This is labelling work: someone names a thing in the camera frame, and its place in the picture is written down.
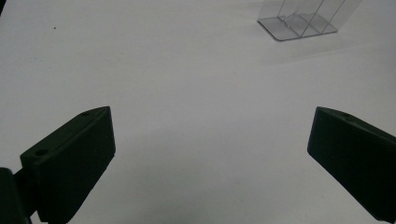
white table surface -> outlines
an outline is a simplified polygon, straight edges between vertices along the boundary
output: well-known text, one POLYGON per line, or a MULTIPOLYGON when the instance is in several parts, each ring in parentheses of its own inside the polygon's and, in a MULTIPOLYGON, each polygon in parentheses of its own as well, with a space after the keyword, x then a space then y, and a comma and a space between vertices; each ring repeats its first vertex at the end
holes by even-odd
POLYGON ((396 134, 396 1, 284 43, 261 4, 8 0, 0 166, 110 105, 116 157, 70 223, 378 223, 306 147, 318 105, 396 134))

transparent plastic holder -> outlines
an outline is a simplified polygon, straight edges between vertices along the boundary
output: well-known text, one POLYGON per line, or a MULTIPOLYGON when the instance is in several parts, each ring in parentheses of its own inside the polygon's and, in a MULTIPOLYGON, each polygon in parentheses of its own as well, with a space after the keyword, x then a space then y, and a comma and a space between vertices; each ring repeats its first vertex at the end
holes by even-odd
POLYGON ((277 41, 336 33, 361 0, 266 0, 258 23, 277 41))

white surface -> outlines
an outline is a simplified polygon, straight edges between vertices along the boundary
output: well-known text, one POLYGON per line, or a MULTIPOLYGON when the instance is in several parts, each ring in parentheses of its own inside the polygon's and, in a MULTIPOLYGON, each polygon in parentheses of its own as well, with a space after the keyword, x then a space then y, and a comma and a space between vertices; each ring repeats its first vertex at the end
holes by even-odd
POLYGON ((0 166, 110 105, 117 154, 71 223, 377 223, 306 146, 318 105, 396 134, 396 2, 285 43, 261 4, 8 1, 0 166))

screw hole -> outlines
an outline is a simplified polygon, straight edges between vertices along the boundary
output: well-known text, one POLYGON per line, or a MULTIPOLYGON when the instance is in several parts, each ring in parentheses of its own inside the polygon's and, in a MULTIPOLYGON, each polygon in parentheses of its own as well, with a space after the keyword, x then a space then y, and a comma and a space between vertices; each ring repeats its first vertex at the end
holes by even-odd
POLYGON ((49 151, 47 149, 39 149, 35 154, 37 156, 44 156, 45 154, 47 154, 49 151))

clear acrylic stand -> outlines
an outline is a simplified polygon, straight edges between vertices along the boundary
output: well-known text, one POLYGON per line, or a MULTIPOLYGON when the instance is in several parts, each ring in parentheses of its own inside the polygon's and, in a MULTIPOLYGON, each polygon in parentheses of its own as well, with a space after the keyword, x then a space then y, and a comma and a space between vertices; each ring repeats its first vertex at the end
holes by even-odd
POLYGON ((258 23, 277 41, 336 33, 361 0, 267 0, 258 23))

